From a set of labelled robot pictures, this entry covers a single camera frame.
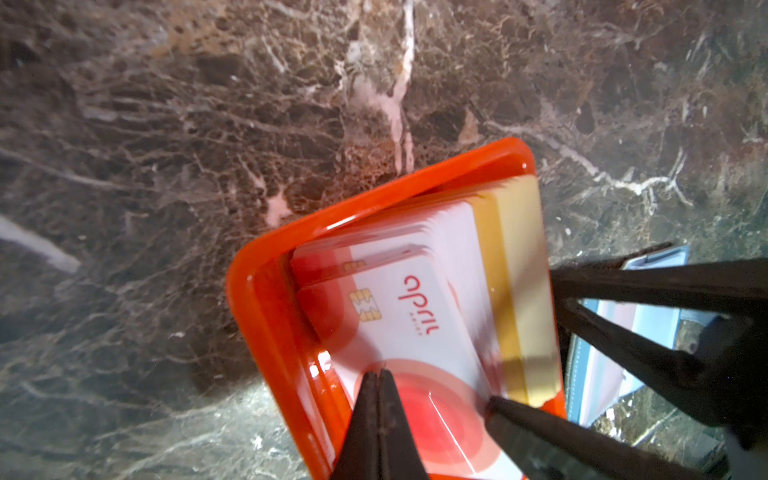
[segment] light blue object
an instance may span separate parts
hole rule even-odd
[[[685,265],[688,246],[674,247],[628,260],[625,270],[644,270]],[[667,348],[674,347],[680,309],[665,306],[616,303],[586,299],[584,306],[611,322],[631,328]],[[568,420],[589,426],[621,396],[635,392],[643,383],[599,350],[574,335],[565,378]]]

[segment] brown marble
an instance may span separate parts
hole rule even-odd
[[[0,472],[302,478],[249,240],[513,135],[552,263],[766,256],[768,2],[0,0]]]

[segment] april logo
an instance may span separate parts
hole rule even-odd
[[[397,298],[398,300],[411,300],[411,304],[415,307],[415,312],[412,311],[410,314],[416,332],[421,336],[429,335],[440,329],[435,316],[426,309],[429,305],[429,300],[427,300],[426,295],[419,293],[419,288],[422,286],[419,279],[413,275],[408,275],[403,283],[406,285],[409,293]]]

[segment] dark stone countertop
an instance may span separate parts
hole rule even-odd
[[[552,263],[766,256],[768,2],[0,1],[3,478],[307,475],[255,236],[500,137]]]

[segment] stack of cards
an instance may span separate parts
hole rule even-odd
[[[302,245],[291,267],[350,402],[386,366],[428,472],[521,476],[482,412],[490,395],[538,407],[561,387],[536,177],[416,197]]]

